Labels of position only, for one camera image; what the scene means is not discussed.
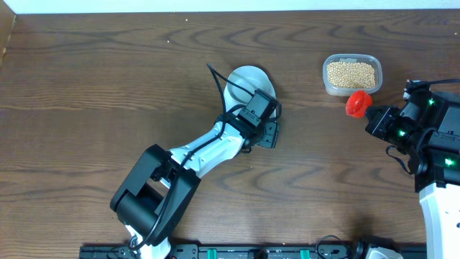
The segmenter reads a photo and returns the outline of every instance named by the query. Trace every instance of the plastic container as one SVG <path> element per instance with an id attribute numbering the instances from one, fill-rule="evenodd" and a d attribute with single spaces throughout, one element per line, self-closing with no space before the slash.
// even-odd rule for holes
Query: plastic container
<path id="1" fill-rule="evenodd" d="M 328 80 L 328 71 L 327 67 L 329 63 L 332 62 L 348 62 L 348 63 L 366 63 L 371 65 L 375 72 L 375 87 L 373 88 L 342 88 L 333 85 Z M 354 92 L 363 90 L 368 94 L 375 93 L 382 87 L 383 83 L 383 75 L 382 75 L 382 66 L 380 62 L 375 57 L 371 55 L 363 55 L 363 54 L 335 54 L 330 56 L 329 58 L 324 61 L 323 64 L 323 80 L 324 85 L 326 86 L 326 92 L 333 96 L 351 96 Z"/>

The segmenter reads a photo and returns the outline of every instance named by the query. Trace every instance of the white wall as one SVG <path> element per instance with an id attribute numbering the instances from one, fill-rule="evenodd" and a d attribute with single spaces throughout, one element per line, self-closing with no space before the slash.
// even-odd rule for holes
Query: white wall
<path id="1" fill-rule="evenodd" d="M 4 0 L 17 14 L 457 9 L 460 0 Z"/>

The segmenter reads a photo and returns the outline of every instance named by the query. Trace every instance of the red object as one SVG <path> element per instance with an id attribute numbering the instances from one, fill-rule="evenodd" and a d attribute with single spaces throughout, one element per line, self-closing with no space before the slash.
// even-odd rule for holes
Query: red object
<path id="1" fill-rule="evenodd" d="M 346 102 L 346 115 L 362 118 L 366 114 L 367 107 L 372 105 L 371 96 L 365 91 L 356 91 Z"/>

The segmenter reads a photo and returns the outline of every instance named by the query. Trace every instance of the green led indicator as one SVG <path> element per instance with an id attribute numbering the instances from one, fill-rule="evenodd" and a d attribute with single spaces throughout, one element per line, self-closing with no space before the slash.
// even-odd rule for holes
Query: green led indicator
<path id="1" fill-rule="evenodd" d="M 455 165 L 455 162 L 446 158 L 446 165 L 449 166 L 449 165 Z"/>

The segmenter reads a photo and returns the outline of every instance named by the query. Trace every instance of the wooden table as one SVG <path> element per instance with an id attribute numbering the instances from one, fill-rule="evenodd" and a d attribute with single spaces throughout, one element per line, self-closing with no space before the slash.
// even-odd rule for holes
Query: wooden table
<path id="1" fill-rule="evenodd" d="M 20 15 L 0 71 L 0 258 L 125 241 L 109 201 L 143 150 L 187 144 L 221 112 L 206 63 L 264 68 L 282 129 L 274 150 L 209 173 L 174 237 L 425 242 L 413 178 L 324 91 L 321 67 L 334 53 L 373 55 L 374 103 L 403 105 L 407 78 L 460 77 L 459 25 L 454 10 Z"/>

